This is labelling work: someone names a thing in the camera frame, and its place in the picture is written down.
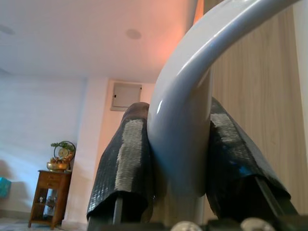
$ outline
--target tiled floor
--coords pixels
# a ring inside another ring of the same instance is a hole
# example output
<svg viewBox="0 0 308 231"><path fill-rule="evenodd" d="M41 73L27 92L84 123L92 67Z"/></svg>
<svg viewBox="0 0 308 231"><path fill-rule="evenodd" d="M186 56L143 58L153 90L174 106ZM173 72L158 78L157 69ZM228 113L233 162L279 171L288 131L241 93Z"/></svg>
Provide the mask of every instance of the tiled floor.
<svg viewBox="0 0 308 231"><path fill-rule="evenodd" d="M49 226L32 223L31 228L28 228L28 221L17 220L11 218L0 218L0 231L47 231ZM61 227L54 228L55 231L82 231L81 229L62 229Z"/></svg>

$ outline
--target white wall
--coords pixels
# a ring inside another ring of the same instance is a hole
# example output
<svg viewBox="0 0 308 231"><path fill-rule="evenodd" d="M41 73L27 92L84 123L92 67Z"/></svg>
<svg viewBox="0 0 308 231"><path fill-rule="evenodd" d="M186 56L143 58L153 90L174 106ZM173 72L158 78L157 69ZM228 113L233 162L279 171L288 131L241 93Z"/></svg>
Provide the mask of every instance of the white wall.
<svg viewBox="0 0 308 231"><path fill-rule="evenodd" d="M101 133L105 133L101 131L101 124L106 89L106 78L88 80L65 218L62 222L64 226L87 223L86 213L96 174L96 156L100 153L99 140Z"/></svg>
<svg viewBox="0 0 308 231"><path fill-rule="evenodd" d="M299 71L306 149L308 148L308 0L293 6L297 62Z"/></svg>
<svg viewBox="0 0 308 231"><path fill-rule="evenodd" d="M30 212L52 142L77 143L86 81L0 76L0 176L12 181L0 210Z"/></svg>
<svg viewBox="0 0 308 231"><path fill-rule="evenodd" d="M99 142L99 152L96 159L95 169L97 169L98 167L102 153L109 144L113 135L116 133L116 130L119 128L120 122L124 114L124 112L110 110L115 82L123 82L123 81L115 81L115 80L108 81L107 96L106 96L102 129L101 129L102 133ZM155 84L154 83L136 83L136 84L142 85L140 101L150 103Z"/></svg>

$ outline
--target white ceiling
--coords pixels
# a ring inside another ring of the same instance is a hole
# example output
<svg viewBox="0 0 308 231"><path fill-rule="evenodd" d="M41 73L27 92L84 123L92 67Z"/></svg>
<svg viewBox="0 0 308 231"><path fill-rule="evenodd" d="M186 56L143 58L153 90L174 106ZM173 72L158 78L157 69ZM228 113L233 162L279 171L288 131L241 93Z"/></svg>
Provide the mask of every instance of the white ceiling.
<svg viewBox="0 0 308 231"><path fill-rule="evenodd" d="M155 82L196 2L0 0L0 73Z"/></svg>

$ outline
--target electrical panel box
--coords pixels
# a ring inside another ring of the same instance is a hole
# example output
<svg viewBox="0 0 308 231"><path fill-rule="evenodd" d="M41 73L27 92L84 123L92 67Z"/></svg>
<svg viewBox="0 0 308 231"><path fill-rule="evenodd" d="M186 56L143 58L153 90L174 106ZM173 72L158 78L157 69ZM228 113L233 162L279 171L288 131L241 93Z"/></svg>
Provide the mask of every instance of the electrical panel box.
<svg viewBox="0 0 308 231"><path fill-rule="evenodd" d="M140 102L142 85L115 83L112 98L112 111L126 111L133 103Z"/></svg>

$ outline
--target wooden side table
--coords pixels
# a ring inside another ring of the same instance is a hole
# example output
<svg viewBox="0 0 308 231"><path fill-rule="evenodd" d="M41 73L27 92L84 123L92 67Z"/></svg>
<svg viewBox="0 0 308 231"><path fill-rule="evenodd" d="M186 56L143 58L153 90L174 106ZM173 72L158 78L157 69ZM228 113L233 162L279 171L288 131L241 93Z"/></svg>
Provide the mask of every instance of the wooden side table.
<svg viewBox="0 0 308 231"><path fill-rule="evenodd" d="M40 223L50 225L51 230L53 230L55 225L62 222L70 181L71 173L39 171L38 184L28 225L29 228L31 227L31 223ZM55 202L47 200L48 190L56 190ZM46 206L54 208L53 216L44 215Z"/></svg>

